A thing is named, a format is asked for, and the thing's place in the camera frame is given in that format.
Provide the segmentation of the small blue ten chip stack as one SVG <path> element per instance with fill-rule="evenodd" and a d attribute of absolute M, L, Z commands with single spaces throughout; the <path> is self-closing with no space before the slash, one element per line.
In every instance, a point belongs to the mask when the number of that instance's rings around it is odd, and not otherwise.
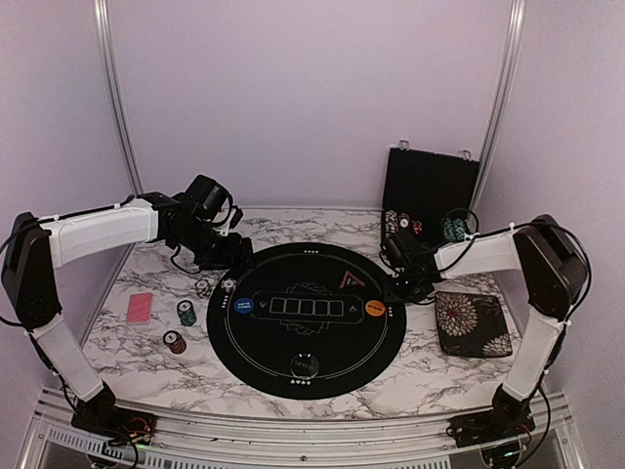
<path fill-rule="evenodd" d="M 225 278 L 221 281 L 221 288 L 225 293 L 233 293 L 237 288 L 237 281 L 231 277 Z"/>

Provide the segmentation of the orange big blind button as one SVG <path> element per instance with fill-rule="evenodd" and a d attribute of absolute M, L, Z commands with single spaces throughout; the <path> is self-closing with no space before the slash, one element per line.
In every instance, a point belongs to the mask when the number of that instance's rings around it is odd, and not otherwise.
<path fill-rule="evenodd" d="M 386 312 L 386 306 L 379 300 L 370 300 L 365 304 L 365 312 L 370 317 L 378 318 Z"/>

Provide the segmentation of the blue small blind button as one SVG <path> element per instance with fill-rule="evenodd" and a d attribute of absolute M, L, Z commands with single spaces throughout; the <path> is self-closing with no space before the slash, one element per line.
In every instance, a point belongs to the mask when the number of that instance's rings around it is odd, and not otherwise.
<path fill-rule="evenodd" d="M 234 310 L 241 315 L 250 314 L 254 308 L 255 304 L 251 298 L 239 298 L 233 303 Z"/>

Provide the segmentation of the clear round dealer button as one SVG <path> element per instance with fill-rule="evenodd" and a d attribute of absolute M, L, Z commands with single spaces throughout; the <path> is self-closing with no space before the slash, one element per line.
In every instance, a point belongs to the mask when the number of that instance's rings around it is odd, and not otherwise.
<path fill-rule="evenodd" d="M 290 370 L 298 379 L 312 379 L 318 375 L 319 361 L 312 354 L 298 354 L 291 360 Z"/>

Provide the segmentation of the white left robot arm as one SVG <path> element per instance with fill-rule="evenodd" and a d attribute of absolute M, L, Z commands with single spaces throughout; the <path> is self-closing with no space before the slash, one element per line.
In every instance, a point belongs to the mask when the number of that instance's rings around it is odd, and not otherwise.
<path fill-rule="evenodd" d="M 104 435 L 116 434 L 124 420 L 116 397 L 95 371 L 63 313 L 67 293 L 58 285 L 74 265 L 88 269 L 109 251 L 163 242 L 184 248 L 202 271 L 248 264 L 252 242 L 234 231 L 242 211 L 234 206 L 223 221 L 215 216 L 223 200 L 199 201 L 188 194 L 161 192 L 63 215 L 37 217 L 23 212 L 2 244 L 1 284 L 21 328 L 41 361 L 68 386 L 77 403 L 74 415 Z"/>

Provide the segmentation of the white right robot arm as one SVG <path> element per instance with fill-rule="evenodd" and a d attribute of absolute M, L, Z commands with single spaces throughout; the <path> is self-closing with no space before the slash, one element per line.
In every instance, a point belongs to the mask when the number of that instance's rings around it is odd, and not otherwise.
<path fill-rule="evenodd" d="M 514 362 L 497 388 L 480 429 L 503 438 L 521 423 L 562 347 L 570 318 L 589 293 L 592 268 L 577 236 L 543 214 L 486 234 L 445 236 L 434 247 L 400 228 L 383 238 L 381 256 L 397 275 L 392 299 L 417 302 L 446 279 L 520 271 L 528 319 Z"/>

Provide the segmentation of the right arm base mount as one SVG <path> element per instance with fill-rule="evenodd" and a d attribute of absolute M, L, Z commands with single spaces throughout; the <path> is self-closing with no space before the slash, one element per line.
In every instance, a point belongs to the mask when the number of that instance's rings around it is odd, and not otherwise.
<path fill-rule="evenodd" d="M 528 404 L 495 404 L 492 409 L 452 417 L 446 435 L 458 448 L 529 434 L 536 428 Z"/>

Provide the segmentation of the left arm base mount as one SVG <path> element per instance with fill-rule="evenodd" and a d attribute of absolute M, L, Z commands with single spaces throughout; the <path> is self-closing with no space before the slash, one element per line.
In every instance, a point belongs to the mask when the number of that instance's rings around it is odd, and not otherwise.
<path fill-rule="evenodd" d="M 113 440 L 115 445 L 148 444 L 153 436 L 153 413 L 119 406 L 113 392 L 104 387 L 91 400 L 73 404 L 71 425 Z"/>

